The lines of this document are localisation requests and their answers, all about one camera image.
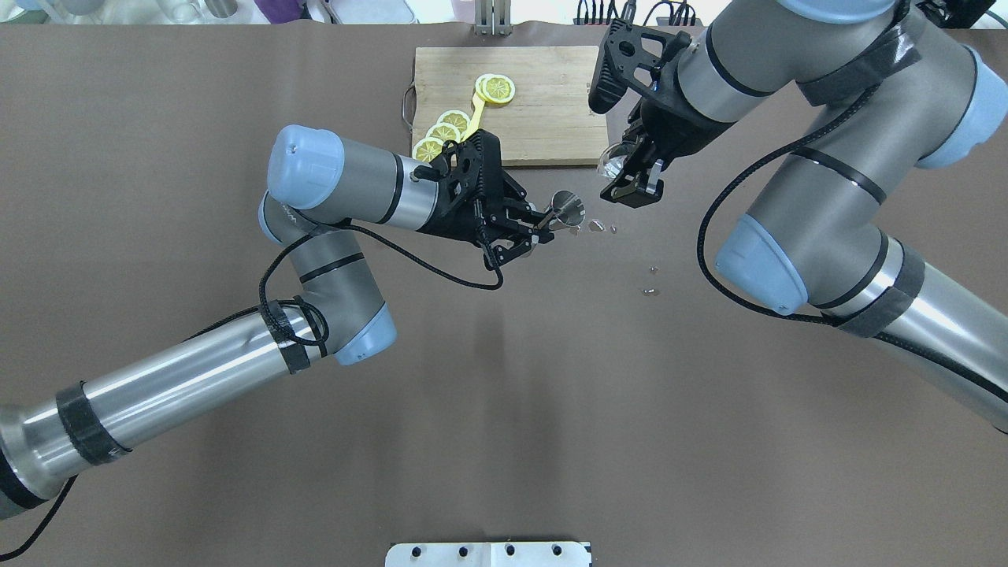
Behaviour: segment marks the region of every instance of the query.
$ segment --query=metal bracket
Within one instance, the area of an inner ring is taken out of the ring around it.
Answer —
[[[591,567],[592,544],[582,542],[477,542],[397,544],[385,567]]]
[[[511,35],[511,0],[476,0],[477,35]]]

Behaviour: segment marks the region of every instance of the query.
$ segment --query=metal jigger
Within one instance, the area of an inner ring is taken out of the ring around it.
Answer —
[[[545,218],[535,225],[535,230],[548,226],[550,231],[580,226],[585,220],[585,203],[570,191],[557,191],[549,201]]]

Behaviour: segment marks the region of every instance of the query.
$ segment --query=table surface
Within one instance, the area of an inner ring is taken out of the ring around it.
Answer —
[[[19,404],[255,303],[277,253],[255,211],[282,126],[405,152],[415,47],[602,32],[12,27],[0,400]],[[1008,34],[955,35],[1008,76]],[[20,564],[363,567],[394,542],[560,537],[591,541],[599,566],[1008,563],[1004,435],[873,344],[740,310],[696,266],[710,201],[813,115],[785,89],[639,210],[602,202],[591,168],[515,171],[535,202],[574,191],[617,232],[560,233],[506,266],[499,292],[363,241],[399,329],[390,350],[317,364],[87,471]],[[1006,147],[1003,127],[969,159],[913,173],[877,219],[1001,311]],[[713,243],[769,175],[726,204]],[[491,278],[469,245],[384,232]],[[286,269],[273,293],[295,284]],[[0,549],[43,509],[5,522]]]

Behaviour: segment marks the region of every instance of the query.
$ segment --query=gray tabletop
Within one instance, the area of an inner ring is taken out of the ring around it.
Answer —
[[[416,46],[600,34],[0,28],[0,400],[40,402],[253,305],[278,251],[255,210],[282,126],[404,153]],[[1008,34],[956,35],[1008,76]],[[363,241],[390,350],[320,363],[86,472],[20,564],[364,567],[394,542],[557,537],[591,541],[600,566],[1008,564],[1004,435],[871,342],[745,312],[696,266],[710,201],[812,116],[786,89],[640,210],[602,202],[589,168],[514,171],[537,203],[574,191],[617,231],[559,234],[499,292]],[[1001,311],[1006,147],[1003,127],[914,173],[878,218]],[[769,174],[726,204],[713,242]],[[384,232],[491,279],[467,244]],[[289,269],[272,290],[297,292]],[[44,507],[5,522],[0,551]]]

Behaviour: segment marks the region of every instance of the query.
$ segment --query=wooden cutting board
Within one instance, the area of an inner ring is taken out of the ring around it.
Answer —
[[[484,73],[514,81],[515,97],[487,106],[481,127],[501,139],[504,164],[595,165],[609,145],[606,117],[588,108],[598,46],[417,47],[413,141],[446,110],[473,114]]]

